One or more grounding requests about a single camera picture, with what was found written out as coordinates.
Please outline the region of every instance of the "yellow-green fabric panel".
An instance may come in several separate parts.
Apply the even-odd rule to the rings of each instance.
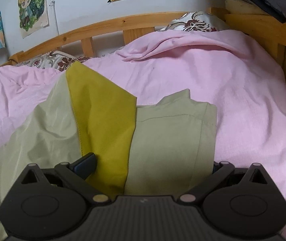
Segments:
[[[208,177],[216,112],[215,105],[191,100],[188,89],[138,106],[125,194],[178,197]]]
[[[36,106],[26,121],[0,148],[0,204],[29,163],[53,168],[81,157],[78,130],[70,102],[65,74],[46,101]],[[0,241],[7,237],[0,223]]]
[[[111,198],[123,194],[136,97],[79,62],[68,68],[66,79],[81,153],[97,157],[96,172],[86,181]]]

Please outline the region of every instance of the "white wall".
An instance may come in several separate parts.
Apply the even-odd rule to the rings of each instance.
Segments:
[[[0,0],[7,50],[0,50],[0,64],[8,55],[26,51],[33,46],[67,31],[116,17],[164,11],[206,10],[209,6],[223,7],[224,0],[55,0],[55,8],[47,6],[50,26],[22,39],[19,30],[18,0]],[[123,45],[121,34],[94,38],[98,55]],[[73,55],[80,53],[79,44],[65,46],[64,51]]]
[[[59,33],[122,16],[166,12],[198,11],[208,7],[225,7],[225,0],[55,0],[55,10]],[[115,51],[124,45],[122,33],[94,37],[94,50],[98,56]],[[80,43],[63,48],[72,55],[81,53]]]
[[[0,49],[0,65],[6,62],[10,55],[19,51],[26,51],[58,35],[54,9],[48,6],[50,2],[51,0],[47,0],[49,27],[32,33],[23,39],[19,28],[18,0],[0,0],[0,11],[6,43],[6,48]]]

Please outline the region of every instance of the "seam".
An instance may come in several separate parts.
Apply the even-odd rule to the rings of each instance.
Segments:
[[[169,105],[169,104],[172,104],[172,103],[175,103],[176,101],[178,101],[178,100],[184,100],[184,99],[186,99],[186,98],[184,98],[184,97],[180,97],[180,98],[178,98],[178,99],[176,99],[176,100],[173,100],[173,101],[170,101],[170,102],[166,102],[166,103],[161,103],[161,104],[159,104],[159,103],[157,103],[157,104],[154,104],[154,105],[139,105],[138,106],[138,108],[153,108],[153,107],[158,107],[158,106],[164,106],[164,105]]]
[[[68,72],[65,73],[65,79],[66,79],[66,83],[67,83],[67,86],[68,86],[68,91],[70,92],[70,86],[68,84],[67,74],[68,74]],[[70,101],[72,103],[72,109],[73,109],[74,118],[75,118],[75,121],[76,121],[76,126],[77,126],[77,131],[78,131],[78,140],[79,140],[80,150],[81,150],[81,156],[83,156],[82,137],[81,137],[81,132],[80,132],[79,125],[78,125],[79,124],[79,120],[77,118],[77,115],[75,114],[75,108],[74,108],[75,101],[73,100],[71,92],[70,92]]]
[[[200,149],[200,143],[201,143],[201,137],[202,137],[203,123],[205,123],[203,119],[204,119],[204,116],[205,116],[205,114],[206,114],[206,110],[207,110],[207,106],[208,106],[208,105],[209,105],[209,104],[206,105],[206,108],[205,108],[205,111],[204,111],[204,114],[203,114],[203,118],[202,118],[201,129],[200,129],[199,145],[197,146],[197,153],[196,153],[196,156],[195,156],[194,166],[193,166],[193,170],[192,170],[192,176],[191,176],[191,179],[190,179],[190,183],[189,183],[189,185],[188,185],[188,189],[191,189],[191,183],[192,183],[192,179],[193,179],[193,177],[194,177],[194,170],[195,170],[195,166],[196,166],[196,161],[197,161],[197,158],[198,158],[198,156],[199,156],[199,149]]]
[[[193,166],[193,170],[192,170],[191,179],[190,179],[190,182],[189,182],[189,184],[188,184],[188,189],[191,189],[191,183],[192,183],[192,179],[193,179],[193,177],[194,177],[195,165],[196,165],[197,158],[198,158],[198,156],[199,156],[199,149],[200,149],[200,143],[201,143],[201,137],[202,137],[202,127],[203,127],[203,121],[202,121],[202,123],[201,123],[199,145],[197,146],[197,152],[196,152],[196,156],[195,156],[195,160],[194,160],[194,166]]]
[[[133,130],[133,134],[132,134],[132,138],[131,138],[131,143],[129,145],[128,159],[127,159],[127,174],[126,174],[126,179],[125,179],[125,183],[124,183],[124,187],[123,187],[123,194],[125,194],[125,186],[126,186],[126,182],[127,182],[127,178],[128,178],[128,174],[129,174],[129,159],[131,156],[131,146],[132,146],[132,141],[133,141],[135,129],[136,129],[136,122],[135,122],[135,128]]]
[[[150,119],[155,119],[155,118],[167,118],[167,117],[177,117],[177,116],[191,116],[191,117],[193,117],[193,118],[195,118],[195,119],[197,119],[197,120],[199,120],[199,121],[204,122],[206,125],[212,125],[212,126],[214,126],[214,123],[206,122],[206,121],[204,121],[203,119],[199,119],[199,118],[197,118],[197,117],[195,117],[194,115],[191,115],[191,114],[177,114],[177,115],[171,115],[171,116],[152,117],[152,118],[147,118],[147,119],[145,119],[145,120],[137,120],[136,122],[144,122],[144,121],[148,121],[148,120],[150,120]]]

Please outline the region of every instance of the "blonde cartoon character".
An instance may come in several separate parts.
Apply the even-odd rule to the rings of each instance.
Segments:
[[[21,7],[20,19],[22,27],[25,27],[30,19],[33,17],[33,12],[30,9],[30,3],[32,0],[18,0],[18,5]]]

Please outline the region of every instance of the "round knob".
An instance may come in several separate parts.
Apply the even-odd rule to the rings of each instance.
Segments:
[[[242,216],[259,216],[263,214],[267,208],[267,203],[253,195],[241,195],[230,201],[231,209]]]
[[[29,216],[40,217],[54,213],[59,207],[58,200],[51,196],[34,196],[22,203],[22,210]]]

